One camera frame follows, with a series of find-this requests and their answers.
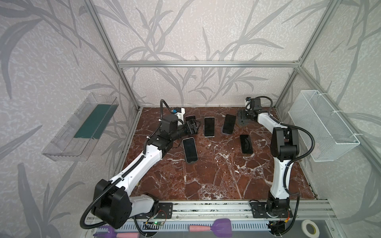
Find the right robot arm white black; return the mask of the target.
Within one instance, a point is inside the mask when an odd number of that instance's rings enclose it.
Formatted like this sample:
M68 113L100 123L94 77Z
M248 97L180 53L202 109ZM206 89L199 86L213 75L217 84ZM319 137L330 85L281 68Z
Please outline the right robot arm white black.
M274 158L273 182L266 203L255 207L259 215L280 218L292 215L290 212L290 174L299 149L298 130L281 123L263 110L239 110L239 123L257 121L271 132L270 151Z

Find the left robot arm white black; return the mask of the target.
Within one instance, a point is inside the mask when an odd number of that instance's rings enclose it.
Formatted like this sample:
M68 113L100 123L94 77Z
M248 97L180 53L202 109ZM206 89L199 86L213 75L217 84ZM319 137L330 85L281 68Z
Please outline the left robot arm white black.
M100 180L94 190L94 198L80 218L80 227L94 229L109 225L120 228L130 218L140 214L155 216L159 200L152 195L132 196L132 191L145 174L173 147L174 141L198 133L200 122L174 121L172 131L158 127L144 144L143 151L119 174L109 180Z

